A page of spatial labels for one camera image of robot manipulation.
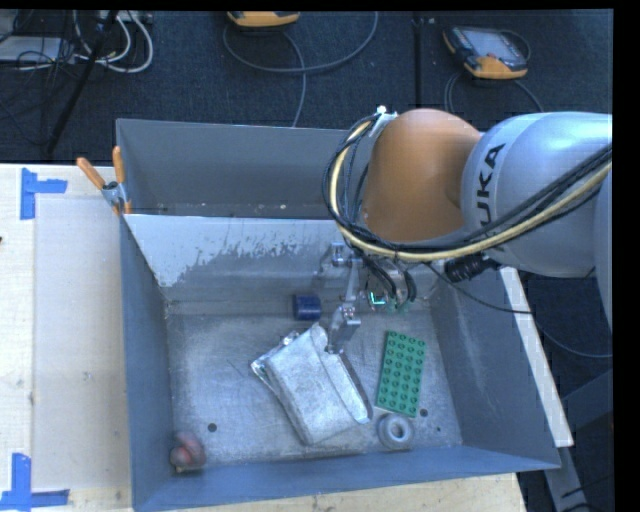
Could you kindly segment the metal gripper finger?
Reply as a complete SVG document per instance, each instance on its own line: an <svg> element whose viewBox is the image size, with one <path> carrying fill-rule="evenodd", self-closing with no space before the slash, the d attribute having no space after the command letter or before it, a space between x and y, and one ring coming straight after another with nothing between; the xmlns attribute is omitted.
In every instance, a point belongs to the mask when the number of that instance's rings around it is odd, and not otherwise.
<svg viewBox="0 0 640 512"><path fill-rule="evenodd" d="M333 313L329 328L327 351L331 354L342 353L347 342L361 326L361 319L353 304L340 305Z"/></svg>

